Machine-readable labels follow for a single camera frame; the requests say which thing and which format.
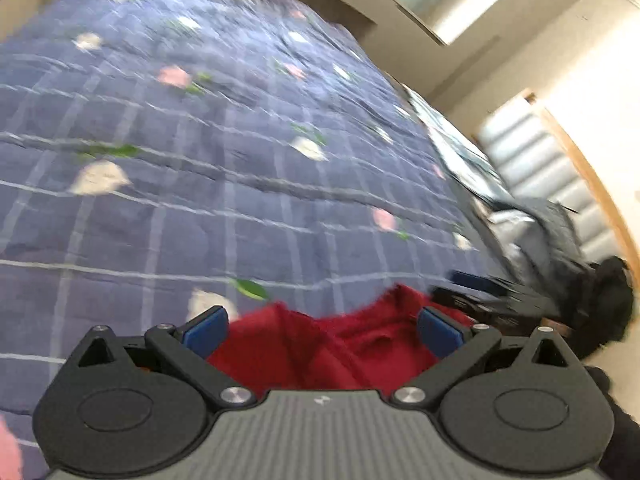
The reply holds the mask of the black garment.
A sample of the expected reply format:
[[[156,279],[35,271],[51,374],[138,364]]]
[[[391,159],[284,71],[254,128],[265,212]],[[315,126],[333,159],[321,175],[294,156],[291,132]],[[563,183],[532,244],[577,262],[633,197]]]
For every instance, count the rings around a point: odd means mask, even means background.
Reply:
[[[586,296],[575,311],[566,338],[580,360],[610,342],[622,341],[634,318],[634,289],[627,263],[613,256],[590,266]]]

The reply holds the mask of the dark red garment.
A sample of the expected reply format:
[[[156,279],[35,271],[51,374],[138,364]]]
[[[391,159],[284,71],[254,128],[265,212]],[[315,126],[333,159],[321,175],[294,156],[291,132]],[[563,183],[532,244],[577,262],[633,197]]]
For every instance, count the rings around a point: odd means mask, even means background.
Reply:
[[[232,322],[207,362],[256,396],[274,389],[373,389],[388,396],[438,362],[419,339],[424,307],[472,325],[462,312],[397,284],[367,307],[329,318],[268,304]]]

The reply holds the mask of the blue plaid floral quilt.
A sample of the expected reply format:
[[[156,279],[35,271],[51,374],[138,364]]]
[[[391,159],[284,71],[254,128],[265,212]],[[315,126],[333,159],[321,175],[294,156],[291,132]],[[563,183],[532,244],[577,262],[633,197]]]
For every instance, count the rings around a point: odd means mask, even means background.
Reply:
[[[497,270],[428,127],[296,0],[55,0],[1,45],[1,415],[32,412],[92,326],[209,299],[321,318],[393,284]]]

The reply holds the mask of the grey jacket pile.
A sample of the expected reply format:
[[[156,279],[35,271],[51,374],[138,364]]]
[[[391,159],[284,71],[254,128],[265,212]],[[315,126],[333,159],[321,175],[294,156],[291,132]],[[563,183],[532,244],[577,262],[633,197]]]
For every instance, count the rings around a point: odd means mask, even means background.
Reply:
[[[578,295],[588,266],[564,206],[541,198],[476,198],[480,220],[521,284],[556,302]]]

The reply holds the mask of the light blue folded cloth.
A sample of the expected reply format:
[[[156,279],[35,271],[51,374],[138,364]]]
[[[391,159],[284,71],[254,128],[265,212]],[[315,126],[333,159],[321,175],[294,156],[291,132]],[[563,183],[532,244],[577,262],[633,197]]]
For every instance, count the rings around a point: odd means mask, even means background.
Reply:
[[[478,197],[510,200],[511,194],[488,157],[418,92],[407,86],[404,90],[450,174]]]

